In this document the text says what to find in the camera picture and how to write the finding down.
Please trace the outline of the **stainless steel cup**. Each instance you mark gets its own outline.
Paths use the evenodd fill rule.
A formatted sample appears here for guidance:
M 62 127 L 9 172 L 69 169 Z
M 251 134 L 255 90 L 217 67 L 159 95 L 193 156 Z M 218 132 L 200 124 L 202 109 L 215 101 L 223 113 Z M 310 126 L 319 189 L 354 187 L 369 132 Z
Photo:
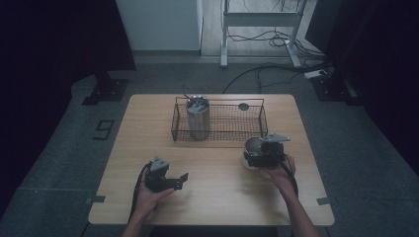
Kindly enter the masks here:
M 210 101 L 207 99 L 206 106 L 201 110 L 187 109 L 187 119 L 191 136 L 196 140 L 206 139 L 210 135 Z

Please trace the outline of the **white power strip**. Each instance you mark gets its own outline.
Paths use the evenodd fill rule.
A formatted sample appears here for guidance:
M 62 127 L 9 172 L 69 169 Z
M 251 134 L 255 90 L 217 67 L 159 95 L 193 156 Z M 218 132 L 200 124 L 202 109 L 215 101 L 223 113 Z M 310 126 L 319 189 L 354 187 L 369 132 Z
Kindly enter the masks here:
M 321 76 L 325 76 L 325 75 L 327 75 L 327 71 L 324 70 L 324 69 L 320 69 L 320 70 L 315 70 L 315 71 L 310 71 L 310 72 L 304 73 L 304 78 L 305 79 L 312 79 L 312 78 L 321 77 Z

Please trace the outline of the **black stand base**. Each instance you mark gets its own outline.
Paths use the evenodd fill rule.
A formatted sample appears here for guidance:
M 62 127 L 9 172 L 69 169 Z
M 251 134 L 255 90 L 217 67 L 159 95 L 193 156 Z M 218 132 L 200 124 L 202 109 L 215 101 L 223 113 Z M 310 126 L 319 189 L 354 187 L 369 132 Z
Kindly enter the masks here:
M 127 79 L 112 79 L 107 71 L 95 73 L 97 84 L 91 95 L 86 97 L 83 106 L 96 106 L 100 102 L 119 102 L 126 91 Z
M 342 81 L 317 77 L 310 80 L 317 99 L 322 102 L 344 102 L 348 106 L 361 106 L 363 104 L 360 95 L 348 79 Z

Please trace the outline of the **person's left hand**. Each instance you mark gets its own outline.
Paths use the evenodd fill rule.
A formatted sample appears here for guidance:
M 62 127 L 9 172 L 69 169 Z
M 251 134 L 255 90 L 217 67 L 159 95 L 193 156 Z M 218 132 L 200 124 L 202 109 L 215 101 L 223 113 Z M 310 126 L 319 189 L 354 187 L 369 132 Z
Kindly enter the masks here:
M 137 191 L 134 213 L 148 215 L 161 199 L 169 197 L 174 192 L 174 189 L 168 189 L 155 193 L 145 186 L 145 182 L 141 182 Z

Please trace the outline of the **metal utensil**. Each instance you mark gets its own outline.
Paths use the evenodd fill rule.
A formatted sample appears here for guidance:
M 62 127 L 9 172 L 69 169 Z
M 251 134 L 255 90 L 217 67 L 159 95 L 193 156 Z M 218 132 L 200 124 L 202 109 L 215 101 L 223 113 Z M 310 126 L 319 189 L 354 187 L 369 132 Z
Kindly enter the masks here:
M 207 104 L 207 99 L 201 95 L 196 96 L 186 96 L 187 102 L 186 102 L 186 108 L 189 110 L 201 110 L 203 109 Z

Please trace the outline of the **white desk frame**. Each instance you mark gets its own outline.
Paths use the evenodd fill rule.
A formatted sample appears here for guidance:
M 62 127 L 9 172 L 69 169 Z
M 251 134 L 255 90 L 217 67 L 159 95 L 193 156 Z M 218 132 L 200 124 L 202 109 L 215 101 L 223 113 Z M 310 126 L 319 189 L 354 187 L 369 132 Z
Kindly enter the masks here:
M 285 46 L 293 66 L 301 68 L 297 56 L 296 35 L 302 21 L 306 2 L 307 0 L 300 0 L 297 9 L 293 12 L 245 13 L 230 12 L 229 0 L 221 0 L 220 67 L 226 68 L 228 65 L 227 33 L 230 27 L 291 27 L 293 31 L 285 40 Z

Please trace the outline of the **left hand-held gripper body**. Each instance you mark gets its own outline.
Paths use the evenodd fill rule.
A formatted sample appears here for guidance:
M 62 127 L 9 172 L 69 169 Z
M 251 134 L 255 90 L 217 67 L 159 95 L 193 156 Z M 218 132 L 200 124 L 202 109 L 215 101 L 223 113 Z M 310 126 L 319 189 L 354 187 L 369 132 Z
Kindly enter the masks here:
M 169 163 L 158 156 L 154 157 L 149 164 L 145 175 L 145 186 L 155 193 L 173 189 L 174 185 L 166 179 Z

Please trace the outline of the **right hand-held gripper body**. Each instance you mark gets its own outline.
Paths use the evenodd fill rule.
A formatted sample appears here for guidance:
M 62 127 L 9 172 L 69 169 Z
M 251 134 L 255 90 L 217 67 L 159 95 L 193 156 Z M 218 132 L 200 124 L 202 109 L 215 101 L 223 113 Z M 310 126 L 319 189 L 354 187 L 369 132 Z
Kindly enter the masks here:
M 262 152 L 262 166 L 274 167 L 285 161 L 284 142 L 291 139 L 276 133 L 269 133 L 260 138 L 260 150 Z

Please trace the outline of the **person's right hand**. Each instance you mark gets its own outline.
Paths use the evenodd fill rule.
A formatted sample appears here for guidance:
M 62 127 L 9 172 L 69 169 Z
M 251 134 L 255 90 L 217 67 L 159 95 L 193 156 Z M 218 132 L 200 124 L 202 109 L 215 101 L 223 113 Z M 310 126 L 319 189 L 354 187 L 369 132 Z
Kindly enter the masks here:
M 292 175 L 295 173 L 294 158 L 290 155 L 286 156 L 285 166 L 291 172 Z M 293 187 L 292 178 L 289 176 L 287 171 L 281 166 L 262 168 L 262 171 L 267 173 L 271 178 L 271 181 L 279 189 L 282 196 L 294 196 L 295 191 Z

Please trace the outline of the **dark curtain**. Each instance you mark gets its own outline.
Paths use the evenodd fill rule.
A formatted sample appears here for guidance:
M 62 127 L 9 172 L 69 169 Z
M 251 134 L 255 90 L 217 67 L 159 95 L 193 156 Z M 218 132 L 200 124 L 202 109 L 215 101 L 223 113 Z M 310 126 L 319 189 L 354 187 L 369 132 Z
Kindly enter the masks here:
M 117 0 L 0 0 L 0 215 L 71 100 L 135 64 Z
M 419 0 L 316 0 L 305 38 L 419 175 Z

